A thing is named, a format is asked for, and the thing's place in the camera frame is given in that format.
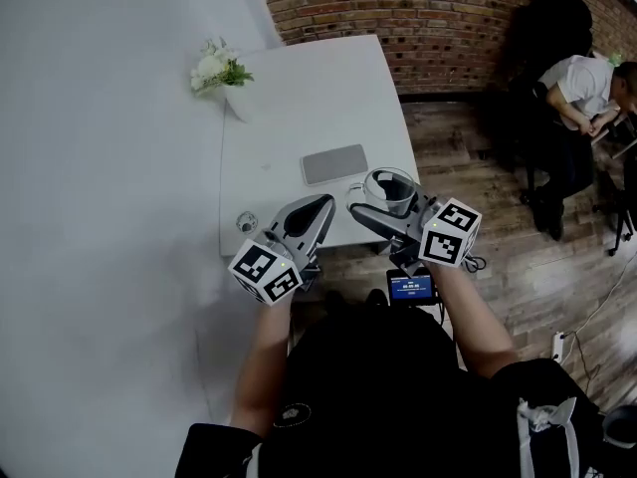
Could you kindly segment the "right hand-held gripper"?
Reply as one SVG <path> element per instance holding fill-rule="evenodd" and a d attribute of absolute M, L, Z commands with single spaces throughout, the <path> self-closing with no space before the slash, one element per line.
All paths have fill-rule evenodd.
<path fill-rule="evenodd" d="M 396 217 L 366 203 L 351 204 L 349 213 L 356 222 L 385 240 L 408 235 L 406 217 Z M 441 203 L 422 186 L 415 187 L 412 214 L 422 215 L 409 226 L 416 232 L 415 243 L 392 251 L 390 261 L 407 275 L 414 275 L 424 262 L 460 267 L 475 243 L 482 214 L 455 198 Z"/>

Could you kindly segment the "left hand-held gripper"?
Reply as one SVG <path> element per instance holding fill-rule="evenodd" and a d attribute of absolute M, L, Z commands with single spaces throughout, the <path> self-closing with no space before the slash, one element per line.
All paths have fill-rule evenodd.
<path fill-rule="evenodd" d="M 319 274 L 317 246 L 334 214 L 335 201 L 329 194 L 286 205 L 270 227 L 246 239 L 229 272 L 245 291 L 269 306 L 297 289 L 308 290 Z"/>

